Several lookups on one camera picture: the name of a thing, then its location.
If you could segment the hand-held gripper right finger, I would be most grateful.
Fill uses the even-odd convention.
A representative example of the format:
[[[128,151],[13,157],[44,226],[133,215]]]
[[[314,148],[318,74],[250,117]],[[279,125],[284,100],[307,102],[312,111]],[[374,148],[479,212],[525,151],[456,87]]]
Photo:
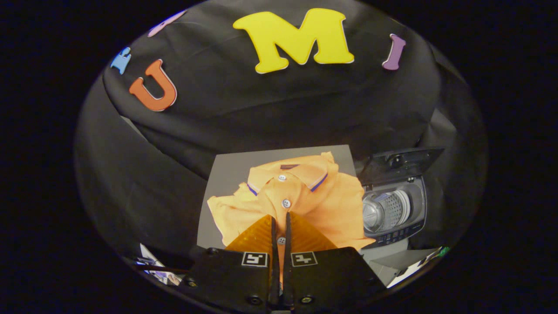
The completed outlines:
[[[355,248],[337,248],[295,213],[286,221],[283,302],[291,310],[349,312],[384,294],[385,285]]]

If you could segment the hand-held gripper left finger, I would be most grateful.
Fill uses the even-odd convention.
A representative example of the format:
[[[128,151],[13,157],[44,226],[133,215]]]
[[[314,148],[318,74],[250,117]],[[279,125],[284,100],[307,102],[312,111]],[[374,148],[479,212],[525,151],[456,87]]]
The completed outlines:
[[[224,249],[205,249],[183,294],[215,311],[269,312],[279,298],[276,221],[264,216]]]

